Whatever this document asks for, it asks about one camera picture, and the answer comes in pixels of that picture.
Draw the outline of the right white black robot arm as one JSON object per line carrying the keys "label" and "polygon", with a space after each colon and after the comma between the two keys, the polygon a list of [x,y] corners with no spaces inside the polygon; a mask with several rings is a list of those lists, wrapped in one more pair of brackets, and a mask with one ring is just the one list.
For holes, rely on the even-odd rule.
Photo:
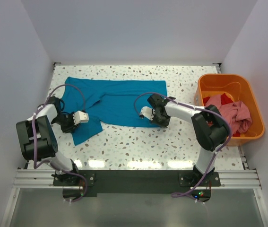
{"label": "right white black robot arm", "polygon": [[194,106],[184,104],[172,97],[152,94],[148,99],[150,107],[142,107],[140,116],[146,117],[151,123],[167,127],[172,117],[191,123],[200,153],[194,165],[193,181],[199,186],[210,180],[209,173],[214,170],[216,154],[229,141],[231,127],[221,116],[216,106]]}

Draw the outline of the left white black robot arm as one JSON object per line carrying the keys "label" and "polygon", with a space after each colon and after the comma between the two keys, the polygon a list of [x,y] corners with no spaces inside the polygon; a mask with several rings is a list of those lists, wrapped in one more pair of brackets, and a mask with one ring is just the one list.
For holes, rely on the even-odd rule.
{"label": "left white black robot arm", "polygon": [[26,161],[33,161],[34,169],[46,164],[55,170],[55,177],[64,179],[69,185],[76,185],[80,181],[78,168],[72,159],[59,151],[52,129],[56,123],[63,133],[71,133],[79,126],[75,120],[76,113],[65,113],[63,109],[64,102],[52,96],[37,108],[32,117],[18,122],[16,130],[22,156]]}

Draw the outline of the blue t shirt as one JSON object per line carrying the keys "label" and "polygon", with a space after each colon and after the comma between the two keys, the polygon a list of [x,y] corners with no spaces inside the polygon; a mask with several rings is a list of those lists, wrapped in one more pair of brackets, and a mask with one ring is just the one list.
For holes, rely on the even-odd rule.
{"label": "blue t shirt", "polygon": [[101,124],[128,127],[152,127],[147,119],[140,119],[141,108],[148,106],[150,92],[167,95],[164,80],[91,80],[68,77],[62,100],[64,111],[85,110],[89,121],[72,133],[74,145],[99,134]]}

